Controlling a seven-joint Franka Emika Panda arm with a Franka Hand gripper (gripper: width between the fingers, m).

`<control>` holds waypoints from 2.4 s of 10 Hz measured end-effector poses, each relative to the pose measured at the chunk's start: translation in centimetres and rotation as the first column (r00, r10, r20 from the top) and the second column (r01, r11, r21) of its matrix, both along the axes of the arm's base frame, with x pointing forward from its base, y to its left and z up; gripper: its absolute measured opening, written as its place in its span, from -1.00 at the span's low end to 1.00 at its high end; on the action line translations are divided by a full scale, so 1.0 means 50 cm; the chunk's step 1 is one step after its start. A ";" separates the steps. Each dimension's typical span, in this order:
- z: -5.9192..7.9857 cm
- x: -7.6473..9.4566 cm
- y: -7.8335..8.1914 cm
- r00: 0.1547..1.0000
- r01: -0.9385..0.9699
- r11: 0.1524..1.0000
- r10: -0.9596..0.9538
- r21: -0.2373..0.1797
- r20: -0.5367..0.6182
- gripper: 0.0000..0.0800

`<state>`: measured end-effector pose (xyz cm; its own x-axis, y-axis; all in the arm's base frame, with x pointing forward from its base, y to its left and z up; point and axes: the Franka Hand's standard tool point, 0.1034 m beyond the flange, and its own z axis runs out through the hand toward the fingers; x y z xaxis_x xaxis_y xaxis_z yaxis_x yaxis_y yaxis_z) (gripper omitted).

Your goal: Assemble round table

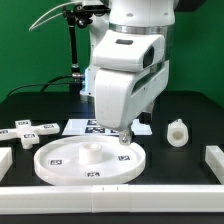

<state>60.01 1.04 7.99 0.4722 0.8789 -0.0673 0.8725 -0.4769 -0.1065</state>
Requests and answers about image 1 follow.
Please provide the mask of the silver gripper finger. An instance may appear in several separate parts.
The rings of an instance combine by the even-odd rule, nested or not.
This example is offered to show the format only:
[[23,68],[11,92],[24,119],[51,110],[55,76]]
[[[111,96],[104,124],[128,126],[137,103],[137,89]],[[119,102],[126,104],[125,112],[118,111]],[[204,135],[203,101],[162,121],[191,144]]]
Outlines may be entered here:
[[130,128],[119,133],[119,142],[122,145],[130,145],[132,143],[132,130]]

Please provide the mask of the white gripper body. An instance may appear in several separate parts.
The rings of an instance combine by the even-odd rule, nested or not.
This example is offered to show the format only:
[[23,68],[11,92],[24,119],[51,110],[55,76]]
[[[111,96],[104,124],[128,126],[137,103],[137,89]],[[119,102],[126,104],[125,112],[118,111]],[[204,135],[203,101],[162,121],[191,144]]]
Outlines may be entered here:
[[168,83],[169,63],[163,58],[140,72],[99,67],[95,78],[95,116],[101,126],[124,130],[146,110]]

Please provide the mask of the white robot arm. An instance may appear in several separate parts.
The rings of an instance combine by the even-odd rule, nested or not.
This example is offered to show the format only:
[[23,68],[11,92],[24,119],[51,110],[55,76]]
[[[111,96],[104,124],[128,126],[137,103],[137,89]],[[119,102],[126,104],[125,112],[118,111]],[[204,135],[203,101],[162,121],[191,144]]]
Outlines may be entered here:
[[90,14],[91,57],[83,94],[98,124],[131,143],[131,124],[151,113],[169,77],[169,50],[179,0],[83,0]]

